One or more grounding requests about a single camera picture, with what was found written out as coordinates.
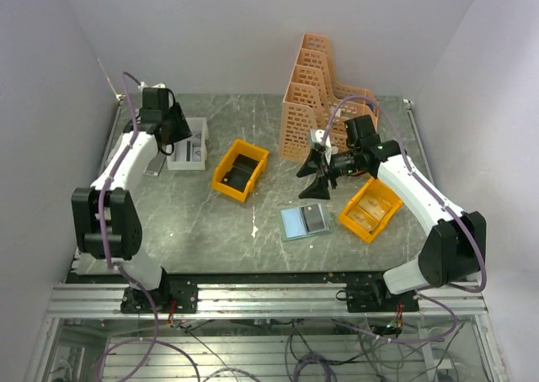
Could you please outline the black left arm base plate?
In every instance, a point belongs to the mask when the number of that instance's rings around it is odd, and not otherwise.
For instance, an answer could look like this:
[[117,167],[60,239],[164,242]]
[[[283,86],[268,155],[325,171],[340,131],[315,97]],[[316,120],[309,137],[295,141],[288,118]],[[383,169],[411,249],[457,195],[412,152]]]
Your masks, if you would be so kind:
[[198,288],[193,284],[170,281],[168,286],[148,290],[127,287],[120,302],[122,314],[150,314],[154,309],[166,314],[194,314],[198,303]]

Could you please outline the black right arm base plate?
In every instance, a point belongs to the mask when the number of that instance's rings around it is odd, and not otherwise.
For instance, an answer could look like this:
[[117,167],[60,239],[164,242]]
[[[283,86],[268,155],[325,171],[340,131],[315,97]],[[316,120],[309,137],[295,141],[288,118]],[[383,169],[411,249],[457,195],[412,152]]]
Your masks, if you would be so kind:
[[335,298],[344,302],[349,313],[415,312],[419,304],[413,292],[392,294],[381,273],[360,273],[340,289]]

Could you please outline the peach plastic file organizer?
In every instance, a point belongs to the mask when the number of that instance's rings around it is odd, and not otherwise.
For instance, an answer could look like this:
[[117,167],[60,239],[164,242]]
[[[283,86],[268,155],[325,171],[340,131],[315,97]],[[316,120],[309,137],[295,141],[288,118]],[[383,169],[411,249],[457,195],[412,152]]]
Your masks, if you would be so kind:
[[329,37],[305,33],[282,101],[279,158],[302,163],[309,153],[311,129],[325,129],[335,107],[345,98],[360,95],[339,108],[328,139],[338,151],[346,151],[344,122],[368,115],[374,125],[379,118],[376,99],[369,89],[337,80]]

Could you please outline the white plastic box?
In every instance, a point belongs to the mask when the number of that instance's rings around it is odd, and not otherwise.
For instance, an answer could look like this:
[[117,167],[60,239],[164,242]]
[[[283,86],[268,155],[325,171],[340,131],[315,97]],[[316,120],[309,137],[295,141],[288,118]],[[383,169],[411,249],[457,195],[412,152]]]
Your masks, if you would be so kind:
[[167,157],[169,171],[205,170],[209,139],[206,118],[188,118],[187,122],[192,136],[174,144],[173,154]]

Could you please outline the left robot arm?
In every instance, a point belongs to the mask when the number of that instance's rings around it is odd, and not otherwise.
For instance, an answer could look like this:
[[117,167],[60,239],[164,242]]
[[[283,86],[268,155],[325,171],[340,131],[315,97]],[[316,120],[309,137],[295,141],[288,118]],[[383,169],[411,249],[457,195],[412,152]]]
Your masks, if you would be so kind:
[[132,193],[150,161],[170,156],[192,132],[173,92],[143,87],[142,106],[124,127],[119,148],[99,177],[71,197],[78,250],[119,272],[129,283],[126,313],[162,312],[172,301],[166,270],[142,246],[142,225]]

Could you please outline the yellow bin with boxes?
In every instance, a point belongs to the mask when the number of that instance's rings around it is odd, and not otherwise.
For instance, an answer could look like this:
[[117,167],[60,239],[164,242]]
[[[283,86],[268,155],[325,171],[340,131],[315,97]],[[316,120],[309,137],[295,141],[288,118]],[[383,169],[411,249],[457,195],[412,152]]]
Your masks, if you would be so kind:
[[338,221],[362,241],[372,243],[402,205],[386,184],[370,178],[344,207]]

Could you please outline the green card holder wallet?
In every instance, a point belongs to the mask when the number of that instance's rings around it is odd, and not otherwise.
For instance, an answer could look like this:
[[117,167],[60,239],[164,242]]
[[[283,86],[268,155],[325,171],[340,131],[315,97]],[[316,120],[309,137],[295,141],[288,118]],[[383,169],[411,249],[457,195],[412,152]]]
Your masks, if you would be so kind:
[[326,205],[320,203],[280,210],[279,224],[283,241],[321,236],[333,231],[332,220]]

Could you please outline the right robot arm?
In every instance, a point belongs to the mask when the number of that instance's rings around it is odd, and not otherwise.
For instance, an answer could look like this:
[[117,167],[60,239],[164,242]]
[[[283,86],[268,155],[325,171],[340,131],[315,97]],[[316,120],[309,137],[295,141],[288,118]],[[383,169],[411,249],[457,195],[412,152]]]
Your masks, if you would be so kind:
[[421,224],[426,241],[418,256],[387,270],[383,282],[371,291],[372,304],[391,310],[401,294],[412,290],[454,286],[478,273],[484,290],[487,282],[486,220],[477,211],[467,212],[445,197],[414,165],[401,143],[382,141],[371,117],[359,116],[344,123],[348,151],[334,154],[324,130],[311,130],[310,152],[297,173],[313,175],[300,193],[302,199],[329,199],[337,179],[367,172],[395,193]]

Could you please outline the yellow bin with black item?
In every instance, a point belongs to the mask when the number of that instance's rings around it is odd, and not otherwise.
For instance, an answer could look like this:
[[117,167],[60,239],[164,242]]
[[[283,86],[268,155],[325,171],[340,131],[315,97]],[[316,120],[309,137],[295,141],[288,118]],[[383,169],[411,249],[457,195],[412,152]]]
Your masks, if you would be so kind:
[[260,175],[265,172],[270,152],[236,139],[213,173],[213,190],[244,203],[253,193]]

